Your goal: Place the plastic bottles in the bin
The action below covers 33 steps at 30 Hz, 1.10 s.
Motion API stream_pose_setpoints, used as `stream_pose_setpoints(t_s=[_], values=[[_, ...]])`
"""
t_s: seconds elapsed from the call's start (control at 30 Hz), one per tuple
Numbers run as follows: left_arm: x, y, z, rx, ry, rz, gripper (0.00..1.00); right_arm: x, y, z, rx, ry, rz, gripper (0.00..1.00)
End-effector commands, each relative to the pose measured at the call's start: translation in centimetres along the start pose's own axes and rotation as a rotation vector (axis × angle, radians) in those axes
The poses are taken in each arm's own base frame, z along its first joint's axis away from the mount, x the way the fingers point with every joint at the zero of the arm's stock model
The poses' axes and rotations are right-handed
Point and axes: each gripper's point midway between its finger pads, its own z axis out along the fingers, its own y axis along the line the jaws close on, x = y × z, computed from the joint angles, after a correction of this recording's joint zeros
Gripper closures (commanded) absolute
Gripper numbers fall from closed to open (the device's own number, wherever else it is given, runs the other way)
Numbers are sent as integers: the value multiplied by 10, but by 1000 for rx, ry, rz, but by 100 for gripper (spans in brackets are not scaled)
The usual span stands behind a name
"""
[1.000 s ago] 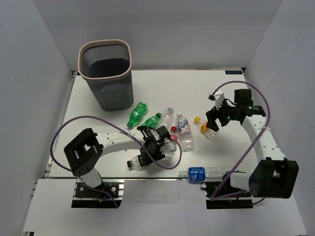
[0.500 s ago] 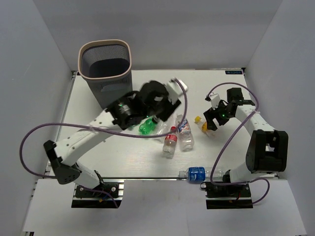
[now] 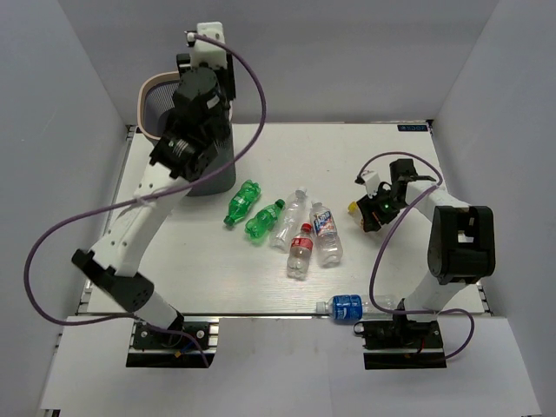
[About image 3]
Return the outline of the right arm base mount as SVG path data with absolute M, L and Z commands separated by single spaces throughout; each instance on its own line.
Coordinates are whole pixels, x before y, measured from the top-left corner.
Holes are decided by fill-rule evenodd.
M 405 315 L 390 320 L 358 321 L 354 334 L 363 339 L 366 370 L 416 370 L 447 367 L 437 321 L 409 321 Z

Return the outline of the clear bottle yellow label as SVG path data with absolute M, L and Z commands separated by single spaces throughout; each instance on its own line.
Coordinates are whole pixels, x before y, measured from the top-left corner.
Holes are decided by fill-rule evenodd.
M 349 216 L 354 221 L 354 223 L 358 227 L 363 228 L 364 218 L 363 218 L 363 215 L 361 213 L 361 210 L 360 210 L 359 206 L 357 205 L 357 202 L 351 202 L 348 205 L 347 211 L 348 211 Z

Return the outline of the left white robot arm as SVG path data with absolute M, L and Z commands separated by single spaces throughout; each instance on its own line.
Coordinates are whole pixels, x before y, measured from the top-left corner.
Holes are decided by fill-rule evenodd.
M 136 199 L 72 262 L 127 313 L 154 326 L 163 346 L 183 337 L 183 316 L 139 271 L 156 232 L 185 195 L 220 194 L 235 184 L 229 111 L 235 99 L 233 61 L 224 67 L 179 55 L 179 81 L 159 123 L 160 139 L 136 187 Z

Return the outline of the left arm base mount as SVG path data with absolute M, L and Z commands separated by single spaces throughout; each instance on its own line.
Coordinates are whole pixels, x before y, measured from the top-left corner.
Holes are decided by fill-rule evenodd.
M 195 339 L 201 349 L 188 337 L 162 334 L 150 329 L 142 321 L 132 328 L 126 367 L 164 369 L 204 369 L 215 358 L 219 322 L 215 318 L 187 317 L 183 333 Z

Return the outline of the green bottle bin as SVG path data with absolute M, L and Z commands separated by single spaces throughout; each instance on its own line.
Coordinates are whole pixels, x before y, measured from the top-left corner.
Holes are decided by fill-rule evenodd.
M 228 204 L 228 213 L 223 220 L 225 226 L 233 228 L 236 223 L 243 220 L 260 196 L 259 183 L 245 181 Z

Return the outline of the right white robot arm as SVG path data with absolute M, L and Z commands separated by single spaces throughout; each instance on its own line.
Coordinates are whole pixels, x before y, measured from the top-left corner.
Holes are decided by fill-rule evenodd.
M 401 158 L 389 165 L 390 180 L 363 167 L 355 182 L 366 194 L 350 204 L 349 214 L 364 232 L 377 232 L 389 223 L 399 225 L 403 215 L 416 209 L 431 223 L 427 267 L 420 284 L 397 307 L 403 316 L 392 325 L 394 339 L 413 346 L 424 334 L 422 323 L 438 313 L 462 289 L 490 276 L 495 269 L 493 211 L 473 206 L 442 187 L 438 171 L 421 175 L 414 159 Z

